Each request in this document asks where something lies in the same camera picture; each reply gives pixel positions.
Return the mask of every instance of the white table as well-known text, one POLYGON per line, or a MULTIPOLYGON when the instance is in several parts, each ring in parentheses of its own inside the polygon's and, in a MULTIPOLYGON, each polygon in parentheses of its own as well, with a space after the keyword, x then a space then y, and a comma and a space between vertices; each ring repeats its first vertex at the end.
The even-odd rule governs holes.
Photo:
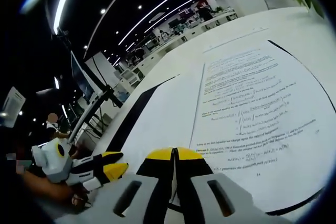
MULTIPOLYGON (((336 104, 336 44, 327 23, 311 18, 304 7, 269 10, 227 22, 169 52, 132 92, 93 153, 99 154, 107 149, 122 121, 144 91, 187 72, 201 62, 215 60, 220 54, 234 54, 267 39, 273 40, 300 60, 336 104), (203 54, 203 51, 224 42, 228 43, 203 54)), ((296 220, 305 209, 307 207, 285 216, 296 220)))

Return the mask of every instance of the person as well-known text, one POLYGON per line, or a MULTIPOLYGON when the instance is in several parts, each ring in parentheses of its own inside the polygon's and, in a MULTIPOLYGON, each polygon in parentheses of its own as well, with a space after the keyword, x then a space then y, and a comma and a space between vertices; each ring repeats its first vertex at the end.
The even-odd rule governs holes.
POLYGON ((169 39, 169 33, 166 31, 160 30, 161 39, 166 42, 169 39))
POLYGON ((202 6, 199 10, 198 10, 198 14, 201 18, 204 19, 204 21, 208 21, 210 19, 213 18, 213 16, 210 13, 210 10, 204 6, 202 6))
MULTIPOLYGON (((50 141, 58 137, 64 140, 68 134, 57 132, 53 127, 45 129, 44 138, 50 141)), ((19 175, 24 185, 33 193, 33 195, 51 199, 62 205, 73 205, 76 210, 82 210, 86 202, 87 191, 80 185, 68 186, 65 182, 54 184, 50 182, 42 168, 35 165, 35 160, 31 151, 28 151, 24 141, 13 141, 16 149, 16 169, 15 172, 19 175), (32 164, 28 167, 22 166, 22 161, 31 160, 32 164)), ((80 152, 78 148, 69 151, 72 159, 78 158, 80 152)))

